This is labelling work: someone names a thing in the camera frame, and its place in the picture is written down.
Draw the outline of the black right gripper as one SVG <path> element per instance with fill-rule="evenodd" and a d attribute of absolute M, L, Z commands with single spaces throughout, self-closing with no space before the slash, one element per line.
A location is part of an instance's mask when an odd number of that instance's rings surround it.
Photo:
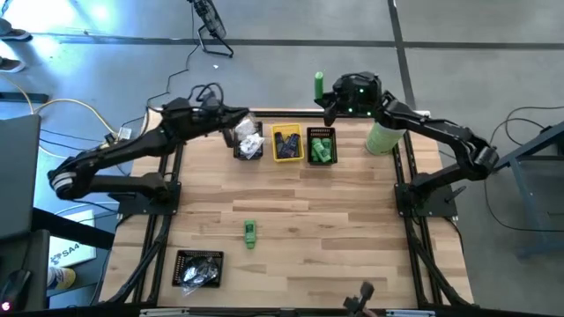
<path fill-rule="evenodd" d="M 382 82 L 373 72 L 342 75 L 315 103 L 323 108 L 323 123 L 330 127 L 339 114 L 371 117 L 382 99 Z"/>

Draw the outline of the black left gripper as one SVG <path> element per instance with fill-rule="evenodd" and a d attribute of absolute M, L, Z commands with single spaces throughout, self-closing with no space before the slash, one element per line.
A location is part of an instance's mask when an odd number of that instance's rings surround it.
<path fill-rule="evenodd" d="M 246 129 L 248 119 L 244 118 L 250 111 L 246 107 L 233 108 L 225 106 L 221 103 L 208 103 L 205 105 L 206 124 L 205 134 L 212 132 L 220 132 L 224 142 L 228 148 L 234 147 L 234 126 L 237 124 L 237 118 L 242 119 L 235 129 Z"/>

